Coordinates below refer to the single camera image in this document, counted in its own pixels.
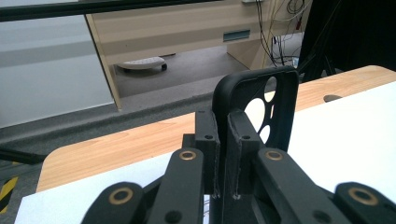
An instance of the bolt hole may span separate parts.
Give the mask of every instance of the bolt hole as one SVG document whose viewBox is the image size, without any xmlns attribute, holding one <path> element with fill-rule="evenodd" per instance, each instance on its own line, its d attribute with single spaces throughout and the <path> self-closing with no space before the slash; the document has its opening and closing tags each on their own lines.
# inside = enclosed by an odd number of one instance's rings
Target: bolt hole
<svg viewBox="0 0 396 224">
<path fill-rule="evenodd" d="M 277 151 L 267 151 L 265 156 L 272 161 L 280 161 L 283 159 L 282 154 Z"/>
<path fill-rule="evenodd" d="M 195 157 L 197 156 L 197 154 L 195 154 L 195 152 L 193 151 L 183 151 L 180 154 L 178 154 L 178 156 L 183 160 L 183 161 L 191 161 L 193 159 L 195 159 Z"/>
<path fill-rule="evenodd" d="M 167 223 L 178 223 L 181 220 L 181 213 L 179 211 L 170 211 L 165 215 Z"/>
<path fill-rule="evenodd" d="M 332 222 L 332 218 L 329 217 L 329 215 L 327 215 L 326 213 L 319 211 L 319 210 L 315 210 L 313 216 L 318 223 L 331 223 Z"/>
<path fill-rule="evenodd" d="M 377 205 L 378 199 L 375 197 L 373 193 L 371 193 L 367 189 L 361 188 L 351 188 L 348 190 L 349 196 L 359 203 L 363 203 L 366 205 Z"/>
<path fill-rule="evenodd" d="M 128 197 L 128 192 L 126 192 L 126 191 L 120 191 L 120 192 L 117 192 L 117 193 L 114 195 L 114 198 L 115 198 L 116 200 L 122 200 L 122 199 L 124 199 L 124 198 L 126 198 L 126 197 Z"/>
<path fill-rule="evenodd" d="M 108 200 L 111 204 L 120 205 L 129 202 L 134 196 L 134 192 L 130 188 L 115 189 L 111 192 Z"/>
</svg>

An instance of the white paper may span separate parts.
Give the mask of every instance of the white paper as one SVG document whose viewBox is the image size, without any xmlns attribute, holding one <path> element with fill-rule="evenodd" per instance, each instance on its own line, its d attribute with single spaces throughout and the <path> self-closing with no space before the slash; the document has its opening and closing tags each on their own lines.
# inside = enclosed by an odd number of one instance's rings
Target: white paper
<svg viewBox="0 0 396 224">
<path fill-rule="evenodd" d="M 162 176 L 172 153 L 48 189 L 22 199 L 15 223 L 80 223 L 107 187 L 127 181 L 142 187 Z"/>
<path fill-rule="evenodd" d="M 354 181 L 396 202 L 396 82 L 297 112 L 289 154 L 331 192 Z"/>
</svg>

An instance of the wooden table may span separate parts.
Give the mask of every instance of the wooden table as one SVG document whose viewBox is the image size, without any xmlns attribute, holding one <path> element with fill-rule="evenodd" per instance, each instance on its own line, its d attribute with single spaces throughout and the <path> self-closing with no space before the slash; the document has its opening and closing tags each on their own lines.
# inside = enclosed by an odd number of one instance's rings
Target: wooden table
<svg viewBox="0 0 396 224">
<path fill-rule="evenodd" d="M 300 85 L 296 111 L 324 104 L 323 96 L 348 96 L 396 81 L 396 72 L 367 66 Z M 37 192 L 97 175 L 181 148 L 183 133 L 194 133 L 194 114 L 113 133 L 50 153 Z"/>
</svg>

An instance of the white wall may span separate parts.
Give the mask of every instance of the white wall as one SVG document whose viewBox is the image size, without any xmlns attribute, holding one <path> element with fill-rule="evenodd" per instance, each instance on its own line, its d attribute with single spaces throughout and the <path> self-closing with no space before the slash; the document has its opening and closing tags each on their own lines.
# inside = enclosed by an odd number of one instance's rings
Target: white wall
<svg viewBox="0 0 396 224">
<path fill-rule="evenodd" d="M 1 0 L 0 7 L 54 2 Z M 108 104 L 83 16 L 0 22 L 0 128 Z"/>
</svg>

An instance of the yellow and black hazard stripe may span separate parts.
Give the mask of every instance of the yellow and black hazard stripe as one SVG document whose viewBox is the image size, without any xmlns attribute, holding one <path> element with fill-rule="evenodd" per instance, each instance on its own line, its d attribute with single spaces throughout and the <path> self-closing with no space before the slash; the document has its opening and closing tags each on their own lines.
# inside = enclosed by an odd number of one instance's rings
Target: yellow and black hazard stripe
<svg viewBox="0 0 396 224">
<path fill-rule="evenodd" d="M 12 190 L 14 190 L 17 184 L 18 177 L 13 177 L 7 180 L 0 192 L 0 214 L 4 214 L 7 211 L 9 200 L 11 200 Z"/>
</svg>

